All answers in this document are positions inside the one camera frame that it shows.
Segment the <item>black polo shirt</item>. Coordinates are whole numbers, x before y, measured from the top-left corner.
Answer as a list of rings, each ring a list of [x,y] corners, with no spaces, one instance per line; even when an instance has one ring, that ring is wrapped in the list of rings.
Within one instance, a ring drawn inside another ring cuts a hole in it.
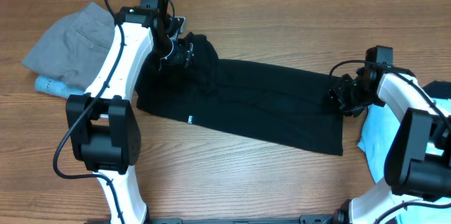
[[[220,59],[204,35],[189,33],[191,65],[146,61],[137,108],[155,116],[298,149],[341,156],[343,116],[327,75]]]

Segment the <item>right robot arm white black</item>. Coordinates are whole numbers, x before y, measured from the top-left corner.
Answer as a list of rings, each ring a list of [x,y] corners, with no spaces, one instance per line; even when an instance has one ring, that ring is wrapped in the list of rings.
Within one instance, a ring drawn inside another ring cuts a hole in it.
[[[420,88],[415,74],[393,65],[393,50],[366,50],[356,78],[344,74],[331,98],[344,116],[365,107],[388,106],[400,127],[385,159],[384,176],[366,194],[347,200],[329,223],[386,223],[410,206],[448,209],[450,197],[450,114]]]

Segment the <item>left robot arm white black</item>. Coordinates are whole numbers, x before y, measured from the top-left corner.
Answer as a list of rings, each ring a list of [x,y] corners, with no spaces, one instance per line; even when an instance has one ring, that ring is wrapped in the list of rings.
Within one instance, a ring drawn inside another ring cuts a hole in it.
[[[149,209],[137,183],[135,164],[141,134],[132,110],[132,95],[142,66],[159,72],[163,66],[188,67],[193,45],[182,42],[186,19],[175,16],[171,0],[140,0],[135,7],[112,13],[114,38],[98,75],[84,94],[66,102],[68,131],[53,158],[54,172],[76,180],[58,168],[64,144],[87,169],[80,178],[96,178],[109,206],[110,223],[150,223]]]

